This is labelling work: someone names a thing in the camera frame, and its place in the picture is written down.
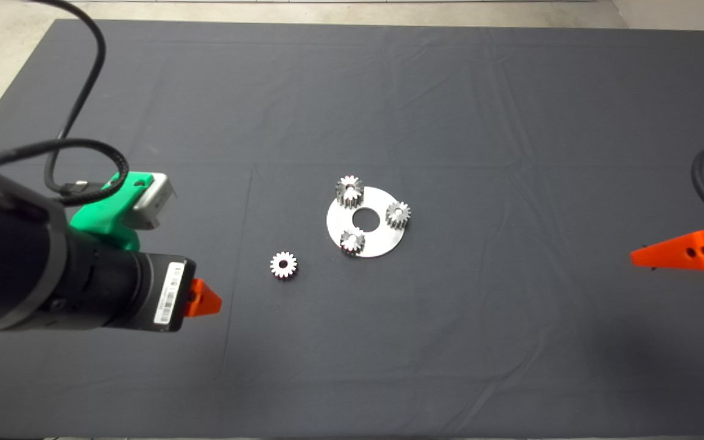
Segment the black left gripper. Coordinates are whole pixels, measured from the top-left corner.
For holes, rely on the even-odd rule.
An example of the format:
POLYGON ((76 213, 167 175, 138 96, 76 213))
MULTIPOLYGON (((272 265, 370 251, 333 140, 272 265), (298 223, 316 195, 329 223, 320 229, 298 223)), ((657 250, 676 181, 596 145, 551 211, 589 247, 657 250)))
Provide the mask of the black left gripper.
POLYGON ((221 312, 222 298, 194 278, 196 263, 182 255, 90 245, 70 254, 46 304, 46 326, 178 332, 184 317, 221 312))

